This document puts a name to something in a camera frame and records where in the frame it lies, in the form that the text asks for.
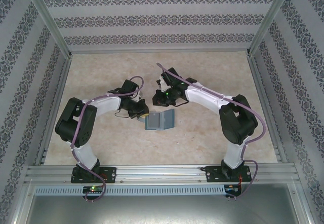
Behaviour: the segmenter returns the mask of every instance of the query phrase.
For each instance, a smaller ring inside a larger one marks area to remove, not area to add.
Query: perforated metal strip
[[[36,196],[80,196],[82,186],[38,186]],[[107,196],[224,195],[224,185],[108,186]]]

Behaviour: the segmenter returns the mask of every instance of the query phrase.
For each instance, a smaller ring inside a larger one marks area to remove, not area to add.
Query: speckled floor surface
[[[155,81],[161,74],[157,62],[166,68],[174,67],[182,77],[194,78],[214,91],[244,95],[250,106],[263,116],[245,52],[74,55],[58,116],[69,98],[94,98],[120,87],[125,79],[135,75],[144,78],[142,96],[151,111],[173,108],[152,106],[152,97],[158,89]],[[89,142],[101,165],[220,163],[227,141],[219,116],[195,103],[175,110],[176,127],[164,131],[144,130],[143,123],[117,118],[114,112],[97,118]],[[253,136],[261,130],[259,126]],[[277,162],[268,133],[249,145],[245,158],[259,163]],[[45,165],[74,164],[69,146],[53,133]]]

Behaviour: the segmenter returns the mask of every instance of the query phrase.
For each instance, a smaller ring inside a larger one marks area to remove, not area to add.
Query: robotic arm
[[[145,100],[141,99],[139,92],[129,96],[120,96],[121,94],[135,92],[138,85],[130,80],[125,80],[121,88],[108,91],[108,94],[118,94],[119,96],[107,96],[102,99],[92,101],[85,109],[80,129],[78,131],[76,141],[74,144],[74,153],[79,162],[77,164],[77,175],[80,179],[95,180],[96,177],[90,174],[82,165],[99,175],[100,163],[97,157],[93,154],[90,144],[88,143],[95,119],[109,111],[124,109],[128,112],[131,119],[135,117],[142,117],[148,114],[148,107]],[[75,135],[78,119],[80,117],[82,108],[89,100],[79,100],[71,98],[58,120],[55,132],[60,135],[63,141],[71,145],[72,139]]]
[[[168,71],[179,76],[174,68],[170,68]],[[237,95],[236,97],[222,95],[210,89],[207,92],[206,90],[198,89],[203,88],[203,86],[196,80],[187,78],[186,81],[192,85],[188,85],[169,73],[163,72],[157,81],[160,90],[156,90],[156,94],[153,97],[153,105],[176,106],[176,100],[182,98],[187,101],[186,103],[196,102],[219,114],[223,134],[229,141],[226,155],[221,164],[222,174],[226,179],[236,178],[244,165],[242,154],[245,149],[245,143],[254,133],[258,122],[251,112],[226,101],[225,98],[250,108],[247,99],[242,95]]]

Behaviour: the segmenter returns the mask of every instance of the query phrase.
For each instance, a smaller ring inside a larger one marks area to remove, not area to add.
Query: wire
[[[242,195],[244,195],[244,194],[248,191],[248,189],[251,187],[251,185],[252,185],[252,183],[253,183],[255,177],[256,177],[257,174],[258,174],[258,168],[259,168],[259,166],[258,166],[258,163],[257,163],[255,160],[244,160],[244,161],[246,161],[246,162],[253,162],[253,163],[255,164],[255,172],[254,172],[253,177],[252,177],[252,179],[251,179],[249,185],[247,186],[247,188],[246,188],[246,189],[244,190],[244,192],[241,193],[237,198],[240,198]]]
[[[254,175],[253,175],[253,177],[252,177],[252,180],[250,181],[250,183],[249,183],[248,187],[245,189],[245,191],[244,191],[243,193],[240,194],[240,196],[242,196],[243,194],[245,194],[245,192],[246,192],[246,191],[250,188],[250,186],[252,185],[252,183],[253,183],[253,181],[254,181],[254,179],[255,179],[257,173],[258,173],[258,163],[257,163],[256,161],[254,161],[254,160],[244,160],[243,156],[244,156],[245,150],[246,150],[246,148],[247,148],[247,145],[248,145],[249,143],[255,142],[255,141],[261,139],[261,138],[265,135],[265,132],[266,132],[266,124],[265,124],[265,121],[263,120],[263,118],[262,118],[262,117],[261,117],[261,116],[260,116],[256,111],[252,110],[251,108],[249,108],[249,107],[247,107],[247,106],[245,106],[245,105],[243,105],[243,104],[241,104],[241,103],[239,103],[239,102],[233,101],[233,100],[231,100],[231,99],[228,99],[228,98],[224,97],[224,95],[222,95],[222,94],[219,94],[219,93],[214,92],[214,91],[211,91],[211,90],[207,90],[207,89],[204,88],[204,87],[200,87],[200,86],[197,86],[197,85],[195,85],[195,84],[193,84],[193,83],[191,83],[191,82],[189,82],[189,81],[186,81],[186,80],[184,80],[182,77],[177,76],[177,75],[173,74],[172,72],[168,71],[168,70],[167,70],[166,68],[164,68],[160,63],[156,63],[156,65],[157,65],[158,67],[160,67],[164,72],[166,72],[166,73],[172,75],[173,77],[175,77],[175,78],[177,78],[177,79],[183,81],[184,83],[186,83],[186,84],[188,84],[188,85],[190,85],[190,86],[193,86],[193,87],[195,87],[195,88],[197,88],[197,89],[199,89],[199,90],[205,91],[205,92],[207,92],[207,93],[209,93],[209,94],[211,94],[211,95],[213,95],[213,96],[216,96],[216,97],[218,97],[218,98],[221,98],[221,99],[224,100],[224,101],[228,101],[228,102],[230,102],[230,103],[233,103],[233,104],[236,105],[236,106],[240,106],[240,107],[242,107],[242,108],[248,110],[249,112],[253,113],[253,114],[254,114],[254,115],[255,115],[255,116],[260,120],[260,122],[261,122],[261,124],[262,124],[262,133],[261,133],[258,137],[254,138],[254,139],[250,139],[250,140],[248,140],[248,141],[244,144],[243,149],[242,149],[242,152],[241,152],[241,156],[240,156],[240,158],[241,158],[243,161],[246,161],[246,162],[253,162],[253,163],[255,164],[255,166],[256,166],[255,173],[254,173]]]
[[[115,116],[119,117],[119,118],[124,118],[124,119],[128,119],[130,117],[130,116],[128,116],[128,117],[117,116],[117,114],[119,114],[119,113],[120,113],[120,109],[118,110],[118,112],[115,113]]]
[[[238,177],[238,188],[239,189],[242,189],[242,176],[240,175],[239,177]]]
[[[140,86],[137,90],[135,90],[135,91],[133,91],[133,92],[130,92],[130,93],[124,93],[124,94],[106,94],[106,95],[98,96],[98,97],[96,97],[96,98],[94,98],[94,99],[92,99],[92,100],[90,100],[90,101],[87,101],[87,102],[84,104],[84,106],[83,106],[83,108],[82,108],[82,110],[81,110],[81,113],[80,113],[80,116],[79,116],[79,121],[78,121],[78,123],[77,123],[77,125],[76,125],[75,133],[74,133],[74,136],[73,136],[73,139],[72,139],[72,142],[71,142],[70,147],[71,147],[72,155],[73,155],[73,157],[76,159],[77,163],[78,163],[82,168],[84,168],[85,170],[87,170],[88,172],[90,172],[92,175],[94,175],[94,176],[96,176],[97,178],[99,178],[99,179],[102,181],[102,183],[103,183],[103,188],[104,188],[104,189],[103,189],[101,195],[99,195],[99,196],[98,196],[97,198],[95,198],[94,200],[91,200],[91,202],[95,202],[95,201],[97,201],[97,200],[99,200],[99,199],[101,199],[101,198],[103,197],[103,195],[106,193],[106,182],[105,182],[105,180],[104,180],[101,176],[99,176],[97,173],[93,172],[91,169],[89,169],[88,167],[86,167],[86,166],[85,166],[85,165],[80,161],[80,159],[77,157],[77,155],[76,155],[75,152],[74,152],[74,144],[75,144],[75,141],[76,141],[76,138],[77,138],[77,135],[78,135],[79,129],[80,129],[80,125],[81,125],[81,122],[82,122],[82,118],[83,118],[83,116],[84,116],[84,114],[85,114],[85,110],[86,110],[87,106],[88,106],[89,104],[91,104],[92,102],[96,101],[96,100],[103,99],[103,98],[107,98],[107,97],[130,96],[130,95],[135,94],[136,92],[139,92],[139,91],[143,88],[143,86],[144,86],[144,79],[143,79],[141,76],[133,76],[133,77],[130,78],[130,81],[133,80],[133,79],[135,79],[135,78],[139,78],[139,79],[141,79],[141,81],[142,81],[141,86]],[[89,193],[90,193],[90,192],[87,192],[86,195],[85,195],[85,200],[86,200],[86,201],[89,201],[89,199],[87,198],[87,195],[88,195]]]
[[[226,197],[227,195],[230,196],[230,197],[232,197],[232,198],[234,198],[234,200],[236,200],[236,198],[237,198],[235,195],[233,195],[233,194],[229,194],[229,193],[226,193],[226,194],[225,194],[225,197]]]
[[[175,107],[179,107],[179,106],[182,106],[182,105],[187,104],[187,103],[189,103],[189,101],[186,101],[186,102],[184,102],[184,103],[182,103],[182,104],[174,105],[174,106],[175,106]]]
[[[100,174],[100,176],[104,177],[104,179],[108,179],[107,175],[104,173]]]

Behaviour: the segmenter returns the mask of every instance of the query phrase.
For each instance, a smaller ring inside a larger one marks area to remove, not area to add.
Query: patterned wallpaper
[[[44,0],[72,52],[247,49],[273,0]]]
[[[0,0],[0,223],[33,165],[65,58],[31,0]]]
[[[323,0],[285,0],[255,54],[277,129],[315,223],[324,223]]]

